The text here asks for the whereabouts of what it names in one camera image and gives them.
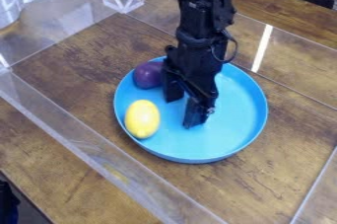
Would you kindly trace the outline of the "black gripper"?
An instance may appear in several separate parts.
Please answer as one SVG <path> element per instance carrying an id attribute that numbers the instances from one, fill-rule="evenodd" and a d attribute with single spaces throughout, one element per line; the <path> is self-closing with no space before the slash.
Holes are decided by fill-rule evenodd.
<path id="1" fill-rule="evenodd" d="M 215 77 L 229 60 L 224 58 L 228 38 L 223 34 L 196 38 L 177 34 L 177 46 L 167 47 L 164 60 L 163 88 L 168 103 L 180 100 L 184 93 L 191 97 L 183 119 L 183 126 L 192 128 L 203 124 L 216 110 L 219 91 Z"/>

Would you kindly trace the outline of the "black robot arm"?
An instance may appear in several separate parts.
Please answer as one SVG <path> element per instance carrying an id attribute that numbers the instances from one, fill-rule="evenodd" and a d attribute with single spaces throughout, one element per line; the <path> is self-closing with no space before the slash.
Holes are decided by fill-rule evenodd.
<path id="1" fill-rule="evenodd" d="M 235 40 L 227 27 L 233 24 L 236 9 L 232 0 L 177 0 L 177 4 L 177 45 L 167 47 L 163 87 L 169 103 L 188 98 L 183 126 L 192 128 L 215 112 L 215 77 L 236 57 L 227 52 L 228 43 Z"/>

